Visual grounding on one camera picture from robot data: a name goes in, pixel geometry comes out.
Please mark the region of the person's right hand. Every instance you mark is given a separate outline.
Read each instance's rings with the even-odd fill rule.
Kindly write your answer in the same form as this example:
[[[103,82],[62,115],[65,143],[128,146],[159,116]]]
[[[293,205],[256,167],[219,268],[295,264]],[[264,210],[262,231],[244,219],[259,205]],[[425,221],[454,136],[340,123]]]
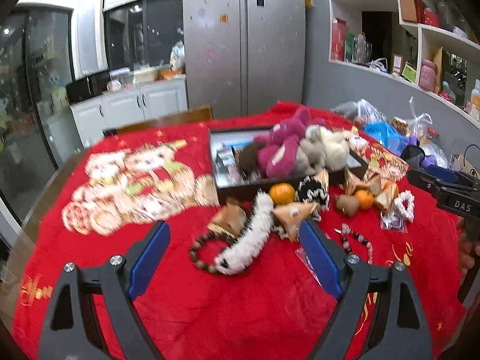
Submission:
[[[471,241],[465,232],[465,219],[458,218],[456,229],[460,231],[458,240],[459,250],[459,271],[461,283],[464,283],[468,272],[473,268],[476,256],[479,256],[479,241]]]

